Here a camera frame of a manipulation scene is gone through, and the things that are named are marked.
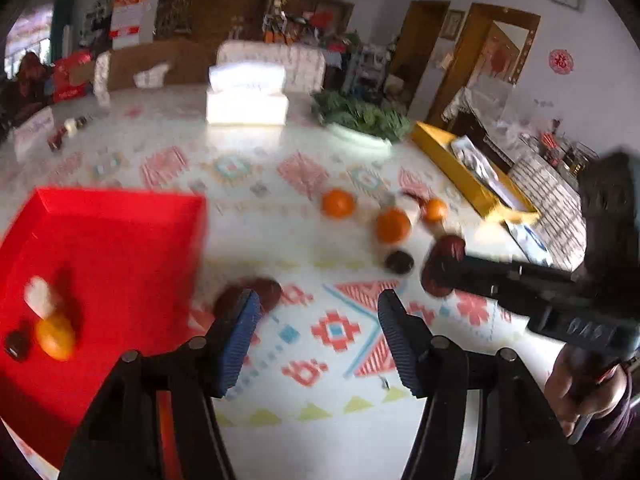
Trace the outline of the person right hand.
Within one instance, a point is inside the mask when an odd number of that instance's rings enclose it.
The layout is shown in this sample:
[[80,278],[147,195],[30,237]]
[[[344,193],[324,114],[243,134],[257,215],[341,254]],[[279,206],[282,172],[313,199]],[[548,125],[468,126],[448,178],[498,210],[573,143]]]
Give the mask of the person right hand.
[[565,437],[573,434],[576,424],[586,416],[602,418],[623,400],[627,375],[617,365],[603,382],[587,388],[586,393],[572,393],[578,375],[570,365],[573,348],[566,344],[555,359],[552,372],[544,384],[544,396],[558,420]]

